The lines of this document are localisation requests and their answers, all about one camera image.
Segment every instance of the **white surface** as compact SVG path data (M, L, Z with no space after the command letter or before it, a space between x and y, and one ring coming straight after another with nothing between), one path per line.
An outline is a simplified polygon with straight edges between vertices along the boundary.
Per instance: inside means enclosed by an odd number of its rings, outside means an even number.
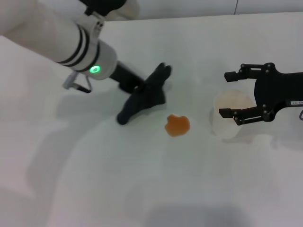
M70 73L0 38L0 222L6 227L301 227L302 108L282 110L232 140L211 134L219 90L241 63L303 71L303 14L112 22L102 38L148 75L173 66L166 107L127 126L128 95L111 80L86 95ZM169 137L169 114L191 130Z
M80 35L77 26L41 3L33 8L34 12L27 20L11 27L4 36L53 61L70 58L79 45ZM96 50L93 53L89 52L87 56L90 58L85 59L86 62L91 62L96 56Z
M238 135L243 126L247 127L247 125L238 126L233 118L222 118L220 109L247 109L254 106L251 98L243 91L230 89L220 92L214 98L212 128L216 137L230 140Z
M301 0L239 0L236 14L303 11Z
M39 0L59 13L77 18L85 11L78 0ZM234 14L237 0L137 0L139 19Z
M35 10L36 0L2 0L0 2L0 35L20 25Z

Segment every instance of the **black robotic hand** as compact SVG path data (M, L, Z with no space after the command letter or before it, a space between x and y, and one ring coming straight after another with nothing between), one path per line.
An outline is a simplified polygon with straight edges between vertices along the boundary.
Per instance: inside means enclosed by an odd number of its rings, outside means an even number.
M253 122L271 122L276 113L286 107L303 106L303 72L284 74L273 63L264 65L242 64L238 73L225 73L227 82L239 79L256 79L257 106L244 109L220 109L223 118L234 118L237 125Z
M106 16L111 11L121 8L126 0L80 0L87 6L85 14L90 16L94 11Z
M117 116L118 123L121 125L127 124L136 113L156 105L165 104L166 99L162 87L170 77L171 71L170 66L161 63L145 81L138 85Z

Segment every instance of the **plastic cup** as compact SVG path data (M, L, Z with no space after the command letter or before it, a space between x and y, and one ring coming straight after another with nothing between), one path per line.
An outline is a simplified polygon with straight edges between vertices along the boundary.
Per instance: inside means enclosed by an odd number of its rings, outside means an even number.
M239 90L227 90L219 93L214 99L213 132L224 140L234 138L243 125L237 125L233 118L222 118L219 109L246 109L253 107L251 98Z

